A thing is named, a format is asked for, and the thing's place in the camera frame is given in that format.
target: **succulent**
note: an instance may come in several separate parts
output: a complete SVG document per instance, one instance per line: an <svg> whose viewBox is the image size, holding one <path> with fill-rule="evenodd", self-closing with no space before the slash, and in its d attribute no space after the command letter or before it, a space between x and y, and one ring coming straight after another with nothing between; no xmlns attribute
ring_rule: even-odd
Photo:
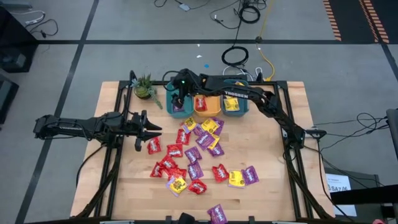
<svg viewBox="0 0 398 224"><path fill-rule="evenodd" d="M134 92L138 97L144 98L150 95L150 98L155 101L156 105L160 109L163 109L162 103L157 99L157 91L152 86L150 74L148 76L143 75L142 77L138 78L138 80L132 80L132 86L134 87Z"/></svg>

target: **candy wrapper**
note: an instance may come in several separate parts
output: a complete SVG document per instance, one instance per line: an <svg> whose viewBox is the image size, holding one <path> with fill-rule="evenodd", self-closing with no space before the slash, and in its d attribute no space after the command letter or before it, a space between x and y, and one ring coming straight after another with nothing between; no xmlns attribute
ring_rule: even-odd
<svg viewBox="0 0 398 224"><path fill-rule="evenodd" d="M170 157L182 157L182 145L172 144L167 146L167 155Z"/></svg>
<svg viewBox="0 0 398 224"><path fill-rule="evenodd" d="M220 126L214 121L213 119L209 118L205 122L203 122L201 125L201 128L205 131L208 131L210 134L213 134L217 128Z"/></svg>
<svg viewBox="0 0 398 224"><path fill-rule="evenodd" d="M188 173L192 180L203 177L203 171L201 170L198 161L188 165Z"/></svg>
<svg viewBox="0 0 398 224"><path fill-rule="evenodd" d="M193 132L196 136L201 136L201 135L205 132L205 130L203 130L203 129L201 128L201 126L198 124L198 125L192 130L192 132Z"/></svg>
<svg viewBox="0 0 398 224"><path fill-rule="evenodd" d="M211 224L225 224L228 223L224 210L220 204L207 210L207 214L210 215Z"/></svg>
<svg viewBox="0 0 398 224"><path fill-rule="evenodd" d="M202 150L207 149L216 139L207 131L205 131L196 142Z"/></svg>
<svg viewBox="0 0 398 224"><path fill-rule="evenodd" d="M182 129L186 133L190 133L196 126L197 126L197 123L195 122L195 120L192 117L189 117L182 124Z"/></svg>
<svg viewBox="0 0 398 224"><path fill-rule="evenodd" d="M212 119L213 119L213 121L215 121L219 125L219 128L217 128L216 131L213 134L215 134L217 136L220 136L221 131L223 130L223 127L224 127L224 121L222 119L219 119L219 118L216 118L216 117L214 117Z"/></svg>
<svg viewBox="0 0 398 224"><path fill-rule="evenodd" d="M203 194L207 189L206 184L204 184L201 180L196 179L191 182L188 186L188 190L195 192L196 194Z"/></svg>
<svg viewBox="0 0 398 224"><path fill-rule="evenodd" d="M224 155L224 150L221 148L221 145L217 143L217 145L213 149L207 149L210 152L210 155L213 157Z"/></svg>
<svg viewBox="0 0 398 224"><path fill-rule="evenodd" d="M196 97L195 110L197 110L197 111L206 111L207 110L206 100L205 100L204 96Z"/></svg>
<svg viewBox="0 0 398 224"><path fill-rule="evenodd" d="M163 167L160 163L156 162L155 167L152 169L150 173L150 177L162 177Z"/></svg>
<svg viewBox="0 0 398 224"><path fill-rule="evenodd" d="M211 135L215 140L213 141L213 143L211 143L211 145L209 145L209 149L214 149L214 147L216 147L218 141L220 140L220 137L218 137L215 134Z"/></svg>
<svg viewBox="0 0 398 224"><path fill-rule="evenodd" d="M186 169L180 169L180 168L177 167L177 168L171 168L171 169L164 170L164 171L169 176L169 180L172 177L175 177L175 178L182 177L185 180L185 178L187 177L187 170Z"/></svg>
<svg viewBox="0 0 398 224"><path fill-rule="evenodd" d="M184 111L184 107L178 108L178 106L173 105L173 112L174 113L181 112L181 111Z"/></svg>
<svg viewBox="0 0 398 224"><path fill-rule="evenodd" d="M224 99L226 111L239 111L239 103L236 97Z"/></svg>
<svg viewBox="0 0 398 224"><path fill-rule="evenodd" d="M246 170L242 170L242 175L244 179L244 183L246 185L254 184L259 182L259 176L253 166L249 166Z"/></svg>
<svg viewBox="0 0 398 224"><path fill-rule="evenodd" d="M160 152L162 149L160 148L160 138L155 137L149 140L147 145L148 153L152 155L153 153Z"/></svg>
<svg viewBox="0 0 398 224"><path fill-rule="evenodd" d="M201 155L200 155L199 150L198 150L198 148L196 146L186 150L184 153L187 156L187 158L189 159L190 163L194 163L198 159L201 159Z"/></svg>
<svg viewBox="0 0 398 224"><path fill-rule="evenodd" d="M166 155L160 162L160 165L163 166L165 169L176 168L177 164L175 161L169 156Z"/></svg>
<svg viewBox="0 0 398 224"><path fill-rule="evenodd" d="M229 179L229 173L223 164L220 164L218 167L213 167L213 173L217 183Z"/></svg>
<svg viewBox="0 0 398 224"><path fill-rule="evenodd" d="M184 145L189 145L189 139L191 137L191 133L185 133L183 129L179 129L177 132L177 139L175 140L175 143L177 144L184 144Z"/></svg>
<svg viewBox="0 0 398 224"><path fill-rule="evenodd" d="M178 197L180 193L187 188L187 183L181 177L175 178L172 177L166 184L166 187L176 196Z"/></svg>
<svg viewBox="0 0 398 224"><path fill-rule="evenodd" d="M229 172L229 185L230 187L244 188L244 179L242 172L234 170Z"/></svg>

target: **wooden table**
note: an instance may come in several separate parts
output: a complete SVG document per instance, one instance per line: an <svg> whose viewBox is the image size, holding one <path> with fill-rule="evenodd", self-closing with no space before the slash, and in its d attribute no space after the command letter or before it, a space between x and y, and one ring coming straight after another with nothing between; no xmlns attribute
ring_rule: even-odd
<svg viewBox="0 0 398 224"><path fill-rule="evenodd" d="M308 129L312 126L312 117L302 82L288 82L289 95L295 122ZM104 82L99 94L95 116L112 111L116 99L118 82ZM158 97L165 106L165 90L158 87ZM270 86L261 86L272 91ZM134 94L129 105L130 111L141 112L147 110L149 120L162 127L162 152L149 155L147 143L142 144L142 151L134 149L135 137L124 138L124 149L116 187L113 216L115 220L165 220L171 215L178 219L182 212L193 215L197 220L209 220L206 211L221 204L228 220L245 221L248 216L255 216L256 221L285 220L293 221L294 209L285 161L282 158L283 145L280 127L273 119L265 117L257 110L254 103L249 103L249 112L241 118L226 117L222 113L219 118L225 120L221 133L220 144L225 155L212 158L206 151L200 152L200 160L204 177L201 180L208 190L203 195L184 190L179 197L175 197L165 188L167 178L150 178L153 166L166 154L166 145L173 144L182 119L174 119L165 109L160 110L150 100L140 100ZM194 116L202 122L205 118ZM189 149L196 145L196 136L192 135ZM305 145L317 148L315 140L307 138ZM91 141L87 145L87 157L100 146L99 142ZM79 213L90 201L99 187L101 170L103 167L105 150L93 156L81 170L80 181L73 201L71 215ZM333 207L322 190L318 154L308 149L302 149L302 159L307 176L308 188L320 205L330 214ZM179 167L186 169L188 159L176 158ZM245 189L228 187L228 183L215 182L212 166L223 164L228 170L245 169L254 166L260 182L247 186ZM305 216L305 206L300 189L297 187L302 216ZM105 214L108 192L104 195L101 214Z"/></svg>

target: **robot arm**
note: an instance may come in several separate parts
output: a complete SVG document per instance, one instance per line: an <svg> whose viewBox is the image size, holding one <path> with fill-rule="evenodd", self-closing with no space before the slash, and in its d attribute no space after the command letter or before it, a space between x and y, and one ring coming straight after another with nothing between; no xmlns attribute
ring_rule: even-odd
<svg viewBox="0 0 398 224"><path fill-rule="evenodd" d="M161 133L152 133L147 130L161 130L162 128L152 124L147 119L147 112L142 111L132 114L131 120L125 120L119 112L106 113L97 118L69 119L57 118L52 115L45 115L36 120L33 130L35 137L39 139L52 139L59 134L83 137L88 141L98 140L101 144L116 147L116 136L136 136L136 150L141 150L141 141L149 140L160 136Z"/></svg>
<svg viewBox="0 0 398 224"><path fill-rule="evenodd" d="M194 74L188 69L179 71L172 80L174 89L179 94L173 95L173 104L178 107L183 105L184 97L187 95L220 96L228 95L253 101L259 111L268 118L274 118L281 128L286 132L287 145L294 148L303 148L305 130L295 124L282 109L282 104L273 92L265 91L259 87L240 86L225 83L219 78L209 75Z"/></svg>

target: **orange bin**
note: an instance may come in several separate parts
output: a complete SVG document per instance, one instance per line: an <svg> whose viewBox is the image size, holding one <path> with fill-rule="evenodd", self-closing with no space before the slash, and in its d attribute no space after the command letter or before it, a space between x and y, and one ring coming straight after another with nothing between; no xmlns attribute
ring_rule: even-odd
<svg viewBox="0 0 398 224"><path fill-rule="evenodd" d="M202 98L202 95L196 95L193 99L193 109L195 110L196 114L199 116L217 116L218 113L221 111L220 105L220 97L219 96L208 96L205 97L207 110L206 111L197 111L197 98Z"/></svg>

